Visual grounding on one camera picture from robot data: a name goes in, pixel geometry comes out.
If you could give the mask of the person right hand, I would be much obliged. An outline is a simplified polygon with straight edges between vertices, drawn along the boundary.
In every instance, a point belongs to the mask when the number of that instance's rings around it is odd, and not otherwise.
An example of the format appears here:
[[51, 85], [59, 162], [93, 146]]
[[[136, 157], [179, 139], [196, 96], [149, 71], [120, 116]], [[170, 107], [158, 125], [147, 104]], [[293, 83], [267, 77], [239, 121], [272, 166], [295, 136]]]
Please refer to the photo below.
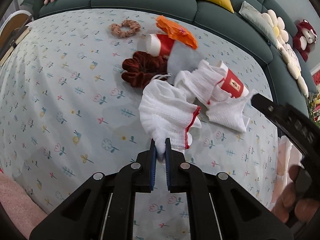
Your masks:
[[272, 209], [272, 213], [283, 223], [289, 219], [291, 210], [302, 223], [309, 223], [319, 208], [319, 201], [309, 198], [302, 198], [296, 204], [296, 189], [294, 183], [288, 184], [281, 193]]

